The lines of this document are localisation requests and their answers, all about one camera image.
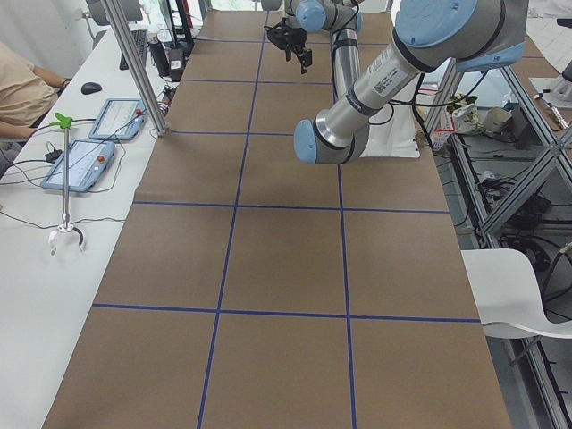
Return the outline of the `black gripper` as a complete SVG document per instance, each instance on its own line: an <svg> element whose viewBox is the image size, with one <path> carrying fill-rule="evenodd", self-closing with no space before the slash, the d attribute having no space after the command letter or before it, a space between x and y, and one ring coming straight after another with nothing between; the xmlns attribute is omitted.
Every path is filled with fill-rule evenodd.
<svg viewBox="0 0 572 429"><path fill-rule="evenodd" d="M279 48L284 51L286 62L291 61L291 52L298 54L300 73L306 74L313 64L312 50L305 48L307 33L302 28L284 27L280 30L279 39Z"/></svg>

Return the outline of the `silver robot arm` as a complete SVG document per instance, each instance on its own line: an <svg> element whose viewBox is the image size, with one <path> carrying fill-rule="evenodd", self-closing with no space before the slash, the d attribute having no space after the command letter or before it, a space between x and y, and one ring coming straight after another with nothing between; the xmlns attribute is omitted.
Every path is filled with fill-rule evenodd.
<svg viewBox="0 0 572 429"><path fill-rule="evenodd" d="M406 141L370 120L422 73L452 58L458 72L484 72L517 62L525 50L526 1L403 1L391 43L365 72L359 70L357 34L344 30L335 69L336 103L294 132L294 150L308 164L345 164L361 156L414 154Z"/></svg>
<svg viewBox="0 0 572 429"><path fill-rule="evenodd" d="M285 1L279 23L278 46L289 61L296 56L306 72L312 61L306 47L307 35L323 31L329 34L333 93L336 100L352 87L360 74L358 1Z"/></svg>

